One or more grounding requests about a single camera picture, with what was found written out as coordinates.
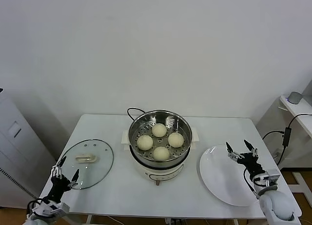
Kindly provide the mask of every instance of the black power cord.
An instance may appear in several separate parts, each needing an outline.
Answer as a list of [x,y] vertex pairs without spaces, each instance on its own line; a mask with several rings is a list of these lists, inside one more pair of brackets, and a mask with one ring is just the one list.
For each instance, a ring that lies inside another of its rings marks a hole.
[[292,118],[292,120],[289,122],[288,127],[285,128],[285,131],[270,131],[267,134],[265,134],[264,137],[262,138],[262,140],[264,140],[264,138],[266,138],[267,135],[274,133],[274,132],[279,132],[279,133],[283,134],[283,144],[282,144],[283,145],[283,151],[282,151],[281,156],[279,157],[277,165],[279,165],[280,162],[282,161],[283,155],[285,153],[285,149],[287,148],[287,146],[289,144],[289,140],[290,140],[291,132],[292,132],[291,124],[298,116],[302,116],[302,115],[312,116],[312,114],[307,114],[307,113],[298,114],[294,118]]
[[291,124],[298,116],[302,116],[302,115],[312,116],[312,114],[307,114],[307,113],[298,114],[298,115],[295,115],[295,117],[292,118],[292,120],[289,122],[288,127],[286,127],[285,131],[284,131],[283,151],[282,151],[282,154],[281,154],[281,156],[280,156],[280,158],[279,158],[279,160],[277,162],[277,165],[279,165],[280,162],[282,161],[283,155],[285,153],[285,149],[287,148],[287,146],[289,144],[289,140],[290,140],[291,132],[292,132]]
[[305,114],[305,113],[303,113],[303,114],[298,114],[298,115],[296,115],[294,118],[292,118],[291,122],[290,122],[289,125],[288,125],[288,128],[290,128],[292,122],[293,122],[298,116],[301,116],[301,115],[309,115],[309,116],[312,116],[312,114]]
[[54,218],[54,215],[51,215],[51,216],[43,216],[43,215],[37,214],[36,212],[34,212],[34,215],[36,215],[36,216],[39,217],[39,218],[43,218],[43,219],[52,219],[52,218]]
[[266,185],[260,185],[260,184],[256,183],[255,180],[253,180],[253,183],[254,183],[255,185],[259,186],[259,187],[266,187]]
[[246,184],[248,185],[248,187],[250,188],[250,190],[254,193],[254,188],[248,183],[248,181],[247,181],[247,179],[246,179],[246,175],[245,175],[246,170],[247,170],[247,168],[245,168],[244,173],[243,173],[243,175],[244,175],[244,180],[245,180]]
[[264,140],[264,138],[266,138],[269,134],[274,133],[274,132],[278,132],[278,133],[284,134],[284,131],[275,131],[275,130],[274,131],[270,131],[270,132],[268,132],[267,134],[264,135],[262,140]]
[[26,208],[26,214],[31,214],[31,209],[34,208],[34,204],[38,204],[40,205],[40,202],[39,201],[42,201],[42,198],[37,198],[36,200],[33,200],[33,201],[30,201],[28,204],[27,204],[27,208]]

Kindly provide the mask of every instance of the electric steamer pot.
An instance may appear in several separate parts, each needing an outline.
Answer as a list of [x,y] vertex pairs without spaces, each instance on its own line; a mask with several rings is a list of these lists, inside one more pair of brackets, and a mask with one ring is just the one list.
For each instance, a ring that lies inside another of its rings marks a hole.
[[[144,112],[141,109],[129,108],[127,113],[130,117],[129,110],[140,110]],[[163,137],[153,136],[152,127],[158,123],[165,125],[167,128],[167,133]],[[180,148],[173,148],[168,143],[168,136],[173,132],[180,133],[184,138],[184,143]],[[142,135],[149,135],[152,137],[154,144],[150,150],[143,151],[137,147],[137,139]],[[131,154],[137,162],[149,169],[168,170],[180,165],[189,155],[192,142],[192,130],[190,125],[180,115],[165,110],[156,110],[144,112],[144,114],[138,118],[133,119],[129,128],[128,138]],[[166,147],[169,150],[170,158],[168,160],[154,160],[153,151],[159,146]]]

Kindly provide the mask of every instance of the electrical cable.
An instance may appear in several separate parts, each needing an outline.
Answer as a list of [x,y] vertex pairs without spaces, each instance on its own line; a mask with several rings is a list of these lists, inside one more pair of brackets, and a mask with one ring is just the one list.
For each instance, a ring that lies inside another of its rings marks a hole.
[[34,203],[37,203],[37,204],[40,205],[40,203],[39,203],[37,200],[30,201],[30,202],[27,204],[26,215],[27,215],[27,214],[30,214],[30,210],[33,208],[33,204],[34,204]]
[[246,184],[248,185],[248,187],[250,188],[250,190],[254,193],[254,188],[248,183],[248,181],[246,179],[246,176],[245,176],[246,170],[247,170],[247,168],[245,168],[244,173],[243,173],[244,180],[245,180]]
[[138,111],[140,111],[140,112],[145,113],[144,110],[141,110],[141,109],[139,109],[139,108],[135,108],[135,107],[130,107],[130,108],[128,108],[127,114],[128,114],[128,116],[129,116],[133,121],[134,121],[135,119],[129,114],[129,110],[138,110]]
[[298,116],[301,116],[301,115],[307,115],[307,116],[312,116],[312,114],[307,114],[307,113],[302,113],[302,114],[298,114],[296,115],[294,118],[292,118],[292,120],[289,122],[289,125],[288,127],[285,128],[285,131],[284,131],[284,139],[283,139],[283,151],[282,151],[282,154],[277,162],[277,165],[280,164],[280,162],[282,161],[282,158],[283,158],[283,155],[284,155],[284,152],[285,152],[285,149],[286,147],[288,146],[289,144],[289,139],[290,139],[290,135],[291,135],[291,131],[292,129],[290,128],[292,122],[298,117]]
[[255,181],[253,181],[253,183],[254,183],[255,185],[259,186],[259,187],[266,187],[266,185],[260,185],[260,184],[256,183]]
[[305,221],[305,222],[307,222],[307,223],[309,223],[309,224],[311,224],[312,225],[312,223],[311,222],[309,222],[308,220],[304,220],[304,219],[299,219],[300,221]]
[[27,204],[26,215],[30,214],[31,209],[34,208],[34,203],[37,203],[38,205],[40,205],[39,201],[42,201],[42,198],[37,198],[36,200],[32,200]]
[[290,121],[290,123],[289,123],[289,125],[288,125],[288,128],[290,128],[292,122],[293,122],[298,116],[301,116],[301,115],[309,115],[309,116],[312,116],[312,114],[305,114],[305,113],[298,114],[298,115],[296,115],[294,118],[292,118],[292,120]]
[[121,221],[118,221],[117,219],[114,219],[114,218],[112,218],[111,216],[108,216],[108,217],[109,217],[110,219],[116,221],[117,223],[120,223],[120,224],[122,224],[122,225],[125,225],[125,224],[123,224]]
[[264,135],[264,137],[262,138],[262,140],[264,140],[264,138],[266,138],[267,135],[269,135],[269,134],[271,134],[271,133],[274,133],[274,132],[279,132],[279,133],[281,133],[281,134],[284,134],[284,131],[276,131],[276,130],[270,131],[270,132],[268,132],[267,134]]
[[54,218],[54,215],[51,215],[51,216],[44,216],[44,215],[37,214],[36,212],[34,212],[34,214],[35,214],[37,217],[43,218],[43,219],[52,219],[52,218]]
[[277,162],[276,165],[280,164],[280,162],[282,161],[282,157],[283,157],[283,155],[284,155],[285,149],[286,149],[286,146],[284,146],[283,152],[282,152],[282,154],[281,154],[281,156],[280,156],[280,158],[279,158],[279,161]]

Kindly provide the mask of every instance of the glass lid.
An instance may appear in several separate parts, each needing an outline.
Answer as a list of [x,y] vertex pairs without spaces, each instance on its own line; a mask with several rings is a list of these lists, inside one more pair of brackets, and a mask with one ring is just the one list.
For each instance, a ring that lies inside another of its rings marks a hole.
[[65,162],[61,167],[62,174],[71,179],[77,169],[79,178],[73,189],[89,188],[108,174],[113,165],[112,148],[105,141],[84,140],[72,146],[62,157]]

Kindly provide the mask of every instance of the white tabletop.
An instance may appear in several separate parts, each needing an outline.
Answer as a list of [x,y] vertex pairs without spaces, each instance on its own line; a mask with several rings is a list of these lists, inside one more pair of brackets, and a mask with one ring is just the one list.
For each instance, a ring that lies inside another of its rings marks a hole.
[[[265,169],[278,169],[252,121],[204,117],[186,117],[186,120],[197,129],[199,142],[196,150],[190,152],[183,171],[176,178],[156,186],[138,174],[130,152],[121,144],[122,132],[132,122],[128,116],[83,115],[63,153],[82,140],[101,139],[111,145],[114,163],[100,183],[88,189],[66,192],[62,201],[70,206],[71,213],[162,218],[264,218],[258,202],[249,207],[236,207],[217,199],[202,183],[198,172],[200,157],[208,147],[228,141],[236,151],[247,151],[244,139],[258,148],[259,163]],[[49,180],[41,197],[47,195],[50,188]],[[278,188],[293,200],[295,212],[300,216],[301,210],[282,176]]]
[[[307,101],[303,98],[300,100],[300,102],[295,105],[290,103],[287,100],[288,96],[281,96],[280,100],[282,103],[286,106],[286,108],[289,110],[289,112],[296,116],[298,114],[306,113],[306,114],[312,114],[312,106],[307,103]],[[312,117],[311,116],[298,116],[296,120],[299,122],[299,124],[303,127],[303,129],[307,132],[307,134],[312,138]]]

